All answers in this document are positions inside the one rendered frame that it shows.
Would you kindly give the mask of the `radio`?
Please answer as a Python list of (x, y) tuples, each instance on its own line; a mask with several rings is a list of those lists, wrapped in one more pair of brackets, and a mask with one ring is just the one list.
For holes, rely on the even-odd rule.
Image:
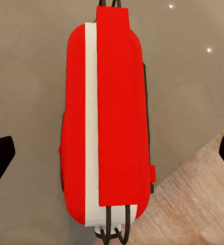
[[(61, 186), (69, 215), (109, 245), (154, 193), (146, 65), (128, 8), (99, 0), (96, 20), (75, 28), (66, 55)], [(121, 225), (125, 224), (125, 236)]]

